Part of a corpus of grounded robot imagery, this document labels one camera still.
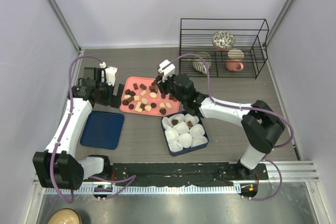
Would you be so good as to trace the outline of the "pink plastic tray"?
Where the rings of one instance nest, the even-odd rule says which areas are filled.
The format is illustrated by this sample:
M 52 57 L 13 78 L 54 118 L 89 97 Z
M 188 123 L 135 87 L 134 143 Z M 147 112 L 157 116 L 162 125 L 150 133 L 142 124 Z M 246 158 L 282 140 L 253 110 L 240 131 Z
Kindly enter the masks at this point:
M 129 77 L 126 80 L 124 86 L 120 110 L 125 113 L 143 114 L 150 116 L 166 116 L 178 112 L 180 110 L 180 103 L 171 95 L 162 95 L 158 88 L 156 88 L 156 90 L 149 89 L 151 83 L 154 81 L 155 80 L 153 78 L 135 76 Z M 135 90 L 133 87 L 134 83 L 136 83 L 139 87 L 137 90 Z M 140 95 L 140 93 L 143 91 L 140 88 L 141 84 L 146 86 L 146 94 L 144 96 Z M 157 97 L 150 97 L 151 92 L 155 92 Z M 170 103 L 172 107 L 170 109 L 167 108 L 166 103 Z M 151 111 L 146 111 L 144 109 L 147 105 L 152 107 Z M 166 109 L 166 114 L 162 115 L 159 112 L 160 109 Z

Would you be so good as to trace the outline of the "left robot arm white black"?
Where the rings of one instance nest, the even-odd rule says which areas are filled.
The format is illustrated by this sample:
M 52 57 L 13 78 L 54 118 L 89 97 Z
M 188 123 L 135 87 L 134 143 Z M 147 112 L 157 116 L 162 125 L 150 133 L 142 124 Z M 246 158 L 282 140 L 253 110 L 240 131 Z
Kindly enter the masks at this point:
M 105 155 L 91 154 L 78 161 L 75 158 L 78 143 L 86 147 L 115 150 L 124 123 L 119 113 L 98 112 L 95 104 L 119 108 L 124 85 L 114 94 L 116 67 L 88 68 L 78 85 L 72 87 L 66 111 L 58 129 L 43 152 L 36 152 L 33 165 L 44 188 L 77 190 L 90 176 L 105 182 L 112 174 L 110 160 Z

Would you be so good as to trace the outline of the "dark blue box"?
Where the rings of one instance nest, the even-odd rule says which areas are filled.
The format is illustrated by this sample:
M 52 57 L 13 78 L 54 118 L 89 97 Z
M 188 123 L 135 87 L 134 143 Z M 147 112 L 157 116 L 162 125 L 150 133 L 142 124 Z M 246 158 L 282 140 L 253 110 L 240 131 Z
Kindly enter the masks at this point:
M 163 117 L 161 127 L 171 156 L 203 149 L 209 143 L 202 120 L 185 111 Z

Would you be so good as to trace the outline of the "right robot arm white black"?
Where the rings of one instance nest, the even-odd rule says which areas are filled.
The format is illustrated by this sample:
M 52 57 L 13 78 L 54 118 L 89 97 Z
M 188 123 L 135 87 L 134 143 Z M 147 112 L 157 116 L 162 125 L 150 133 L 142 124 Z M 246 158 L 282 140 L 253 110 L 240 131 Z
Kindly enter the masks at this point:
M 237 173 L 242 179 L 250 179 L 256 166 L 275 147 L 285 125 L 262 100 L 239 105 L 214 99 L 197 91 L 193 81 L 185 74 L 172 74 L 155 78 L 159 91 L 171 95 L 184 110 L 199 118 L 218 119 L 241 126 L 248 139 L 248 147 L 237 162 Z

